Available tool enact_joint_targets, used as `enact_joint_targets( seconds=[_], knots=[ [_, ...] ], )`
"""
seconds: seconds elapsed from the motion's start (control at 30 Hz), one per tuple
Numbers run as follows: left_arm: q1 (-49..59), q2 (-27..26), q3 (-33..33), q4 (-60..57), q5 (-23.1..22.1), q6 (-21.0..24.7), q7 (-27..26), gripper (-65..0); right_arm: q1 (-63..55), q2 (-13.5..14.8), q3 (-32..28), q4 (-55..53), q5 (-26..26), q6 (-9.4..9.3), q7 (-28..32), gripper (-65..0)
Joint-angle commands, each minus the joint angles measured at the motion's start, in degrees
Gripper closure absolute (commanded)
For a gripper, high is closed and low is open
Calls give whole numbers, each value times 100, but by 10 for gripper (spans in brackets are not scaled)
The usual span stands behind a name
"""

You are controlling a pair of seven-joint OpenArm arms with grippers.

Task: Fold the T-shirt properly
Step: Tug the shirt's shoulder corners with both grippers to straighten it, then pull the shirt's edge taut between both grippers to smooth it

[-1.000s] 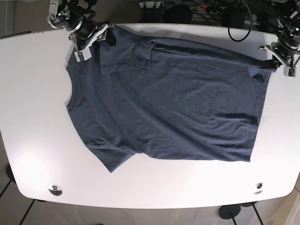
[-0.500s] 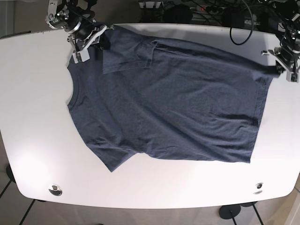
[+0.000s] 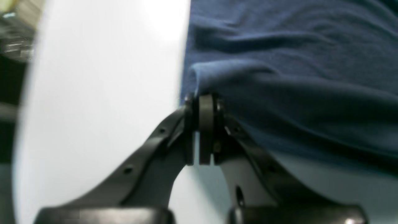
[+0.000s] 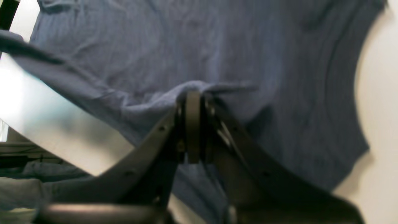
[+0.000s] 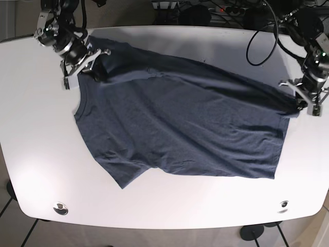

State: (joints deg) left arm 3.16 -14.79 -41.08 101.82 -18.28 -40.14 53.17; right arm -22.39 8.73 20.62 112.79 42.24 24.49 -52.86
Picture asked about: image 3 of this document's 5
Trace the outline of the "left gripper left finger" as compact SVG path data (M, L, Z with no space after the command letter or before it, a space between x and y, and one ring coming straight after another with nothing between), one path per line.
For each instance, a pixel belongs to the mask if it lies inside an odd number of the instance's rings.
M195 100L165 118L144 144L82 197L43 208L36 224L174 224L168 203L174 181L194 163Z

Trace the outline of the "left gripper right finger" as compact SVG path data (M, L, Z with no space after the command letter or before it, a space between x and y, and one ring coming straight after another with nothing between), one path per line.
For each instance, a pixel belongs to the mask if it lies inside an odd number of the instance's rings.
M219 166L233 208L229 224L367 224L364 211L301 183L262 149L213 95L198 98L199 164Z

